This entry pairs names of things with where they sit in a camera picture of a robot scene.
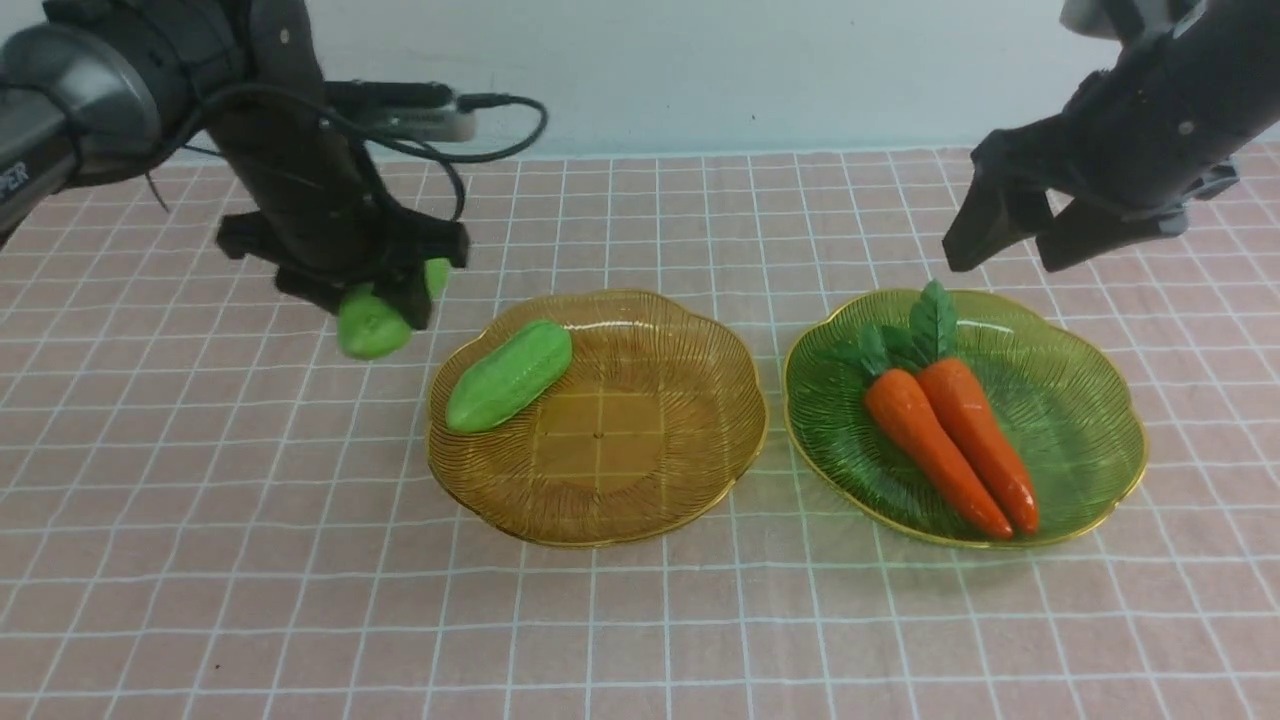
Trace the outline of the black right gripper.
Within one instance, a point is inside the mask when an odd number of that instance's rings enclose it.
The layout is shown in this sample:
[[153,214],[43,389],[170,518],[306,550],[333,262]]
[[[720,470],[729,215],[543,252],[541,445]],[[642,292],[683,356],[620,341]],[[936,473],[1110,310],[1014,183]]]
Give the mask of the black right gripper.
[[1057,114],[980,142],[943,236],[951,272],[1034,236],[1056,273],[1184,234],[1185,204],[1230,186],[1231,155],[1277,122],[1275,1],[1201,1],[1120,46]]

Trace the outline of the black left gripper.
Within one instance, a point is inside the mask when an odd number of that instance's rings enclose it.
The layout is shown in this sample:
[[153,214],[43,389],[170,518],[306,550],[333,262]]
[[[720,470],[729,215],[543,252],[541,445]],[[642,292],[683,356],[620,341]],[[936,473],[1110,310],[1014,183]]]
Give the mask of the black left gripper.
[[425,331],[442,291],[439,258],[465,268],[470,236],[458,218],[394,200],[369,145],[389,141],[408,152],[428,142],[362,129],[330,106],[302,1],[224,8],[246,77],[216,92],[205,129],[256,210],[224,218],[219,247],[271,263],[279,292],[332,316],[348,287],[385,278],[385,304],[410,329]]

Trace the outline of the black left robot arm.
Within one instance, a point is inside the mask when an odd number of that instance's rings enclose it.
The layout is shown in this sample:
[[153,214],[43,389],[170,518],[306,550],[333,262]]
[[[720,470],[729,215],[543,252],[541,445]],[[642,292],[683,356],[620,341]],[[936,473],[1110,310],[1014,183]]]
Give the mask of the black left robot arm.
[[429,266],[465,266],[460,164],[534,145],[547,106],[440,83],[324,78],[302,1],[47,1],[3,42],[3,236],[46,197],[151,172],[201,131],[256,202],[218,247],[337,314],[370,293],[411,331]]

